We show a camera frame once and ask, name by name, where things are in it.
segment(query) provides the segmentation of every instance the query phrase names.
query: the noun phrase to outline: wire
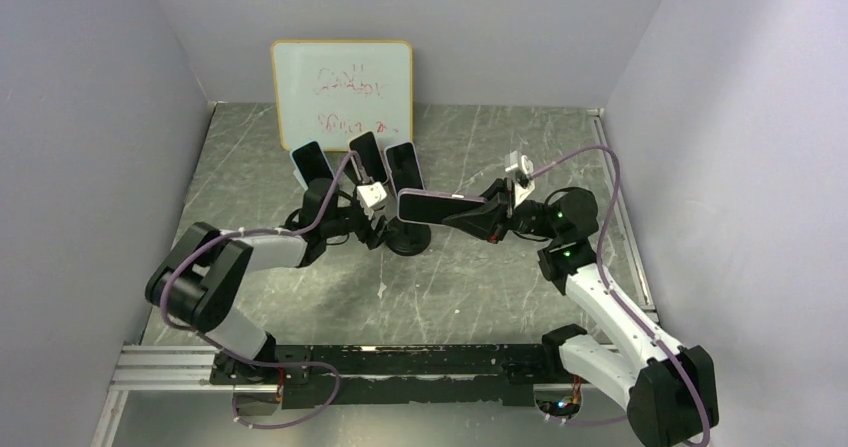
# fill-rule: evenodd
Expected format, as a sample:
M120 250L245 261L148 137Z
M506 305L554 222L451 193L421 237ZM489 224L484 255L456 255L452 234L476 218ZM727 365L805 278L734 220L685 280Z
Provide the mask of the wire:
M280 371L280 381L277 382L277 402L283 400L283 383L286 380L286 369L277 369Z
M580 377L574 375L571 379L571 400L576 404L577 398L579 397L580 389Z
M351 197L351 195L350 195L350 194L348 194L347 192L345 192L345 191L343 191L343 190L340 190L340 191L339 191L339 197L341 197L341 198L343 198L343 199L347 200L347 201L348 201L348 202L350 202L351 204L353 203L353 197Z
M286 217L286 221L285 221L285 223L283 223L283 225L284 226L292 225L292 222L294 222L294 218L297 217L298 214L300 214L300 209L294 209L292 211L292 213L289 214L288 217Z
M341 177L344 174L344 167L348 164L348 162L351 161L351 158L356 158L356 160L358 161L359 160L359 154L356 151L349 151L347 154L345 154L345 156L342 158L341 165L339 165L339 168L336 171L335 177L333 177L333 181L330 183L330 188L328 189L330 192L333 192L335 190L335 188L338 186L339 181L341 180ZM297 237L297 236L303 235L303 234L309 232L310 230L312 230L312 229L314 229L315 227L318 226L318 224L321 222L321 218L324 217L324 212L327 211L327 206L330 204L331 198L332 198L331 195L324 197L324 201L321 203L321 208L318 209L318 214L315 216L315 220L313 220L311 224L307 225L306 227L303 227L302 229L298 229L298 230L294 230L294 231L287 231L287 230L283 230L283 229L251 229L251 230L239 229L239 230L236 230L236 231L233 231L233 232L228 232L226 234L219 235L218 237L215 237L214 239L210 240L209 242L206 242L205 244L201 245L197 250L192 252L191 255L186 257L185 260L183 260L182 263L180 265L178 265L176 269L174 269L174 272L170 276L168 276L168 279L165 281L165 286L162 288L162 294L160 295L160 298L159 298L159 313L162 316L162 321L165 322L165 325L167 325L171 328L177 329L177 330L189 330L189 331L194 330L189 326L180 325L180 324L177 324L177 323L175 323L174 321L171 320L170 315L168 315L168 297L171 294L171 289L174 288L174 282L178 278L180 278L180 276L183 274L183 272L185 272L186 269L191 267L197 261L197 259L200 258L200 256L202 256L203 254L205 254L206 252L211 250L213 247L215 247L216 245L220 244L221 242L223 242L227 239L234 239L234 238L237 238L237 237L252 237L252 236L256 236L256 235L282 235L282 236L286 236L286 237ZM291 426L294 426L294 425L302 424L303 422L306 422L307 420L312 419L315 416L317 416L318 414L320 414L321 412L323 412L324 409L326 409L333 402L333 400L335 400L336 395L338 395L338 393L339 393L339 388L341 387L341 374L339 373L339 371L335 367L333 367L330 364L327 364L325 362L312 362L312 361L309 361L309 362L261 362L261 361L258 361L258 360L253 360L253 359L248 359L246 357L242 357L241 355L238 355L235 352L230 351L229 349L225 348L224 346L215 342L214 340L210 339L209 337L206 337L205 335L203 335L200 332L198 332L197 335L201 339L203 339L206 342L208 342L209 344L211 344L212 346L220 349L227 356L229 356L233 359L236 359L239 362L245 363L247 365L253 365L255 367L263 367L263 368L272 368L272 369L300 369L300 368L303 368L303 367L319 367L319 368L329 370L333 374L333 376L335 377L335 385L333 386L333 391L330 393L330 396L327 397L327 400L325 400L323 404L316 407L309 414L307 414L307 415L305 415L305 416L303 416L303 417L301 417L297 420L293 420L291 422L286 422L286 423L283 423L283 424L261 425L261 424L252 424L250 422L247 422L246 420L244 420L244 419L242 419L241 417L238 416L238 409L236 409L235 399L233 399L232 405L233 405L233 412L234 412L234 415L235 415L235 421L246 426L246 427L261 429L261 430L274 430L274 429L284 429L286 427L291 427Z
M581 379L579 376L576 376L576 375L574 377L577 379L577 386L574 389L574 399L573 400L574 400L575 404L579 404L580 403L580 397L583 396L583 379Z
M709 445L709 443L710 443L710 422L709 422L709 418L707 417L707 409L706 409L706 407L704 407L704 401L701 399L701 396L698 394L698 389L695 388L694 382L692 382L692 379L689 377L689 374L686 372L686 369L683 368L683 365L680 363L679 360L677 360L677 357L675 357L674 353L671 351L671 349L668 347L668 345L666 345L665 342L663 342L662 339L657 337L654 330L651 329L645 322L643 322L642 319L636 314L636 312L634 312L633 309L631 309L630 306L628 306L627 303L622 299L622 297L618 293L618 291L612 288L612 284L610 283L609 279L607 278L607 274L604 270L604 264L603 264L603 262L604 262L604 258L603 258L604 240L606 240L606 237L607 237L606 234L607 234L607 230L609 229L610 220L612 220L612 216L613 216L613 213L615 211L615 204L618 201L618 194L621 191L621 165L619 164L618 156L615 155L615 152L612 149L610 149L609 147L607 147L605 145L599 145L599 144L598 145L590 145L588 147L583 147L581 149L577 149L574 152L571 152L569 154L565 154L562 157L558 158L557 160L551 162L550 164L535 170L533 172L533 174L531 174L530 178L531 179L537 179L537 178L541 177L542 175L545 175L546 173L550 172L551 169L553 169L557 165L559 165L559 164L561 164L561 163L563 163L563 162L565 162L565 161L567 161L567 160L569 160L573 157L576 157L576 156L578 156L578 155L580 155L584 152L588 152L590 150L600 150L600 151L605 152L609 156L609 158L612 162L612 168L613 168L613 172L615 174L615 179L613 179L612 194L610 195L610 202L609 202L609 205L607 206L607 212L604 215L604 221L601 224L601 230L600 230L600 233L598 234L598 246L596 248L597 258L596 258L595 262L598 264L598 272L600 273L601 282L603 282L604 287L609 291L613 300L615 300L615 303L617 303L619 305L619 307L621 307L622 310L624 310L624 312L627 313L627 315L631 319L633 319L633 322L635 322L636 325L638 325L639 328L642 329L643 332L645 332L645 335L647 335L648 337L651 338L651 340L656 342L657 347L659 347L660 350L662 350L663 353L665 353L665 355L668 356L669 360L671 361L671 364L674 366L675 370L677 370L677 373L680 375L680 378L683 380L683 383L686 385L687 390L689 390L689 395L692 396L692 400L695 402L695 409L698 411L698 417L701 420L701 429L703 430L703 436L701 437L701 440L698 441L698 442L690 442L688 440L685 440L685 441L683 441L683 443L685 445L688 445L688 446L691 446L691 447L707 447L707 445ZM622 421L626 418L627 417L625 416L624 418L609 419L606 422L615 423L615 422L620 422L620 421ZM571 421L571 422L569 422L569 424L571 424L571 425L590 425L590 424L587 424L587 422L604 422L604 421L582 421L580 423ZM607 424L596 423L594 425L607 425Z

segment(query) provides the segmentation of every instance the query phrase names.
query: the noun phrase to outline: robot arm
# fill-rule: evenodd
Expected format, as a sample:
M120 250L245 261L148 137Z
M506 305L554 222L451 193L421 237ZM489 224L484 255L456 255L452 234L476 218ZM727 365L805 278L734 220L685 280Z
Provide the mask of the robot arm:
M616 284L588 237L598 231L598 206L584 189L563 189L553 202L529 200L534 188L533 164L518 152L505 159L508 177L483 194L488 202L444 219L490 243L510 230L551 239L538 251L546 280L594 319L618 352L601 346L578 325L557 329L543 344L558 352L557 368L577 375L620 405L637 437L645 445L675 445L702 432L695 401L680 373L679 362L703 401L711 426L718 423L715 371L700 346L685 348L662 330ZM670 359L660 342L674 355Z
M246 359L274 362L276 339L254 324L233 304L245 274L266 269L311 265L326 250L327 239L356 234L370 249L380 245L385 221L375 219L387 194L379 183L360 185L355 198L339 207L338 192L329 192L330 181L317 179L304 193L303 206L277 229L277 234L224 240L200 256L190 270L175 280L168 296L168 313L230 352ZM282 235L308 225L327 195L333 196L320 224L303 236ZM209 224L193 224L165 258L145 289L148 302L159 305L165 283L177 267L201 246L222 235ZM267 369L239 365L246 379L262 380Z

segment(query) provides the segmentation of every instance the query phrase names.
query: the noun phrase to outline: white bracket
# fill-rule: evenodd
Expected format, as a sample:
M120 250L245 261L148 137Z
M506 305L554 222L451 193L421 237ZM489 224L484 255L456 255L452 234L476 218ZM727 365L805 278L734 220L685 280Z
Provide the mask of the white bracket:
M365 215L369 219L374 218L374 213L380 210L389 198L386 188L379 182L373 184L359 185L356 187L356 196L359 198L359 204Z
M221 231L222 234L231 232L233 231ZM301 237L271 234L236 237L234 240L253 247L245 274L277 267L296 268L303 261L303 255L306 253L306 241Z
M591 335L568 339L559 348L562 365L568 372L586 379L627 410L630 388L636 384L634 371L619 354L607 350Z
M515 150L504 157L504 169L512 176L515 189L515 203L512 207L515 208L527 200L536 188L536 182L530 179L533 173L533 162L526 155Z

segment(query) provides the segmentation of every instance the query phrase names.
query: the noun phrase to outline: whiteboard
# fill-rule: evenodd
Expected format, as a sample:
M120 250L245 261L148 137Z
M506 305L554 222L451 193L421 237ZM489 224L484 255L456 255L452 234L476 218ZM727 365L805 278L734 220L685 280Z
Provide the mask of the whiteboard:
M271 45L280 143L330 151L373 131L412 140L412 47L402 40L278 40Z

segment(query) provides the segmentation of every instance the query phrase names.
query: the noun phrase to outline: round black base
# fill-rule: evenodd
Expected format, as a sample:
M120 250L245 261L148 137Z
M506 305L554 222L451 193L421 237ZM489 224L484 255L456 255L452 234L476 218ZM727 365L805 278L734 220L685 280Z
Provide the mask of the round black base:
M386 247L403 257L418 255L430 246L430 226L408 224L395 217L386 226Z

